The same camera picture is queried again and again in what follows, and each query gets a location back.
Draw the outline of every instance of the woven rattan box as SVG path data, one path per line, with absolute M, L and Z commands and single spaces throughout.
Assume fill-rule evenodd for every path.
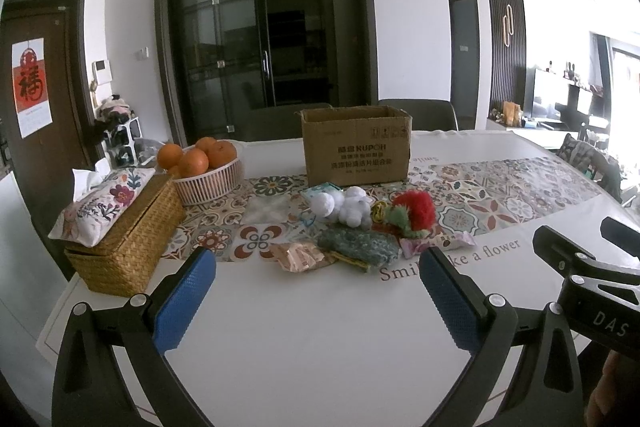
M 88 288 L 130 297 L 142 293 L 184 209 L 171 177 L 153 176 L 95 247 L 65 241 L 65 254 Z

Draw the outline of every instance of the open cardboard box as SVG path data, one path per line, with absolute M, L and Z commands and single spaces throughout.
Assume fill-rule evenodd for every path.
M 305 109 L 302 137 L 309 186 L 404 180 L 409 170 L 411 117 L 379 106 Z

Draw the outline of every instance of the patterned table runner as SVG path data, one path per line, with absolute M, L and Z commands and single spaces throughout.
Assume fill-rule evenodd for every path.
M 188 206 L 162 254 L 185 259 L 198 246 L 218 261 L 273 260 L 271 245 L 314 239 L 325 229 L 300 194 L 306 176 L 268 176 L 242 181 L 232 193 Z M 409 188 L 428 190 L 436 206 L 434 233 L 472 235 L 512 227 L 587 201 L 601 190 L 554 156 L 448 165 L 412 162 L 408 180 L 366 185 L 376 200 L 390 201 Z

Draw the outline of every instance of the metal screw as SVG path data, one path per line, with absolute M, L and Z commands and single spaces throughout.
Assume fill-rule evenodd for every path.
M 507 301 L 504 299 L 504 297 L 497 293 L 489 295 L 489 302 L 496 308 L 502 308 L 505 304 L 507 304 Z
M 84 304 L 84 302 L 78 302 L 78 304 L 74 306 L 73 311 L 74 315 L 82 315 L 86 311 L 86 304 Z
M 135 306 L 136 308 L 139 306 L 143 306 L 146 303 L 146 295 L 143 293 L 136 293 L 132 298 L 129 299 L 129 304 Z
M 562 315 L 562 306 L 557 302 L 549 303 L 549 310 L 556 315 Z

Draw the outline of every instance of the floral tissue pack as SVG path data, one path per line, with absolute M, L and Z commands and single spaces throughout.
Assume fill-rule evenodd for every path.
M 110 172 L 102 183 L 60 212 L 49 238 L 94 247 L 138 197 L 155 172 L 155 169 L 136 168 Z

